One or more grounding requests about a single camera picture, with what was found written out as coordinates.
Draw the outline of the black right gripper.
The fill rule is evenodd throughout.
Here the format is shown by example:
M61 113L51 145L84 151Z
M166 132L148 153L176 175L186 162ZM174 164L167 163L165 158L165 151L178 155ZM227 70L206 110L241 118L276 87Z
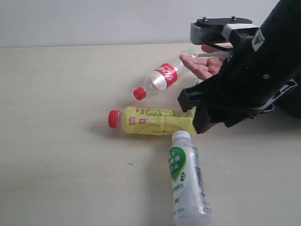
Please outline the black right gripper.
M258 28L254 35L232 31L229 41L234 50L222 71L177 98L183 112L196 107L197 134L221 122L232 127L255 118L294 89L293 28Z

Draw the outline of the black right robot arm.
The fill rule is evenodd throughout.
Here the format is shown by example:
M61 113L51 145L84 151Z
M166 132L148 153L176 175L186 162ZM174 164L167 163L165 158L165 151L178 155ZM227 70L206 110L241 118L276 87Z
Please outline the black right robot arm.
M301 116L301 3L281 0L256 26L240 17L202 18L190 26L195 45L222 48L226 59L213 77L183 89L183 111L195 108L193 126L204 133L218 123L232 127L278 106Z

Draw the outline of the person's open bare hand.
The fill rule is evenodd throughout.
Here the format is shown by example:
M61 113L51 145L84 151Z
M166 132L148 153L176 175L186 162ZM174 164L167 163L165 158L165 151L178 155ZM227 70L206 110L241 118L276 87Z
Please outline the person's open bare hand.
M185 68L192 72L198 79L204 81L218 74L226 57L193 58L192 56L181 54L179 55L179 59Z

